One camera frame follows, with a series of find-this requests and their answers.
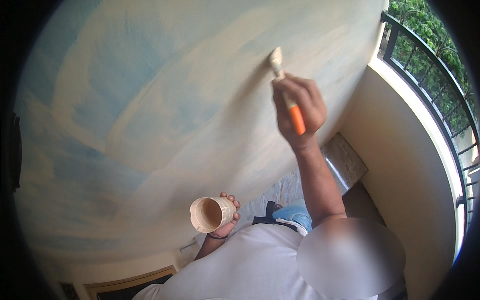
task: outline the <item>hand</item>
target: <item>hand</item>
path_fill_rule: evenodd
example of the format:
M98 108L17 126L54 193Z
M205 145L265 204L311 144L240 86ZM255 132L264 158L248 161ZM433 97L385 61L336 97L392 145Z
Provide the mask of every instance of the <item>hand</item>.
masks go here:
M294 77L286 73L286 78L273 80L273 100L276 106L278 129L294 152L317 146L315 133L327 119L327 109L315 80ZM305 133L298 135L292 125L283 93L294 100L305 122Z
M220 197L226 197L226 196L227 196L226 192L221 192L220 193ZM235 200L234 195L228 196L227 199L229 199L230 201L233 202L233 205L235 205L235 207L237 208L237 211L238 211L238 209L240 209L240 202ZM229 233L232 232L233 228L235 227L235 225L237 224L237 222L239 220L240 220L240 214L239 213L233 213L233 220L231 222L226 223L225 225L223 225L222 227L218 228L217 230L215 230L213 232L210 232L210 234L213 235L216 238L224 238Z

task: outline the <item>black bracelet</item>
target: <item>black bracelet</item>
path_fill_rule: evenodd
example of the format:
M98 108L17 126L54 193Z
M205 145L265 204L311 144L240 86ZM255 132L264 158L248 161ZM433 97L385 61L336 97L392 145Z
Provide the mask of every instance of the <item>black bracelet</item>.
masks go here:
M214 237L213 235L211 235L210 233L207 233L207 236L209 236L209 237L211 237L211 238L213 238L213 239L215 239L215 240L223 240L223 239L226 239L226 238L228 237L228 235L226 235L226 236L224 236L224 237L222 237L222 238L217 238L217 237Z

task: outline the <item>painted sky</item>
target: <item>painted sky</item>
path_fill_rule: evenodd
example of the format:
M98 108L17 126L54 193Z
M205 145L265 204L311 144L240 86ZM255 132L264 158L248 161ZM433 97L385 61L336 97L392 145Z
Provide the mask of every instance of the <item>painted sky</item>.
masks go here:
M282 46L289 71L317 80L329 109L324 142L375 52L384 6L64 1L17 93L15 195L29 245L78 259L146 255L195 234L196 198L262 193L295 164L265 58Z

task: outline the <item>orange brush handle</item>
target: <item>orange brush handle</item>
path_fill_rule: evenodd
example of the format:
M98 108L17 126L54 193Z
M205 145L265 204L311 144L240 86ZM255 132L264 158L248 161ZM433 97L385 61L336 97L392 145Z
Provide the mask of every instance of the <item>orange brush handle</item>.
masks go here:
M305 133L305 122L303 121L303 117L300 112L300 108L298 105L292 106L288 109L288 113L290 115L290 120L292 121L293 128L298 135L302 135Z

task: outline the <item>wrought iron railing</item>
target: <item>wrought iron railing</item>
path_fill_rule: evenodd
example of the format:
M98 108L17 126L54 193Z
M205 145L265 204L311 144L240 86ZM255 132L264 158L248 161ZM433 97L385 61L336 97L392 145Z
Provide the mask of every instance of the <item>wrought iron railing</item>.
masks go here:
M472 218L472 212L473 212L474 197L472 193L473 191L472 186L477 184L478 182L475 181L475 182L467 183L465 172L470 169L476 168L479 165L479 163L475 163L469 166L462 166L460 155L468 152L470 149L474 147L479 146L479 132L476 124L476 119L474 118L474 115L472 113L472 109L468 104L468 101L466 100L466 97L462 91L462 88L459 86L458 82L456 81L455 77L452 75L450 70L447 68L444 62L437 56L437 54L418 35L416 35L410 29L408 29L403 24L401 24L397 19L387 14L387 11L382 12L381 21L387 22L389 25L391 25L390 37L388 39L388 44L385 49L383 60L386 63L388 63L390 66L392 66L392 68L395 71L397 71L405 79L405 81L413 88L413 90L415 90L415 92L420 96L423 103L425 104L427 109L430 111L431 115L434 117L437 123L437 126L441 130L444 136L444 139L450 148L450 151L455 161L458 176L460 177L460 182L462 185L463 194L457 198L456 206L458 208L459 205L461 204L464 205L464 211L465 211L464 231L466 233L466 231L468 230L469 223ZM407 39L409 39L414 44L410 54L408 55L408 59L403 65L397 59L395 59L393 55L395 45L397 43L399 35L404 35ZM419 76L419 78L415 78L415 75L411 74L408 71L408 66L409 64L412 63L412 57L415 51L421 51L431 61L427 71L421 76ZM429 76L429 73L431 72L432 68L434 67L438 68L438 70L440 71L439 74L441 74L444 77L446 85L442 86L440 91L437 92L435 95L432 95L431 91L428 90L427 84L425 84L425 80L427 76ZM456 98L458 100L458 104L454 105L454 107L450 111L444 112L444 114L442 114L438 104L439 97L444 96L443 93L451 93L453 95L452 98ZM451 131L452 126L449 126L449 124L451 124L450 118L454 113L458 112L458 110L460 109L462 109L465 113L466 120L467 120L466 124L462 124L462 126L458 130L456 130L455 132L452 132ZM471 146L465 149L462 149L461 151L458 151L455 143L455 138L460 134L463 134L463 132L465 132L469 128L471 128L473 132L473 137L475 138L475 142Z

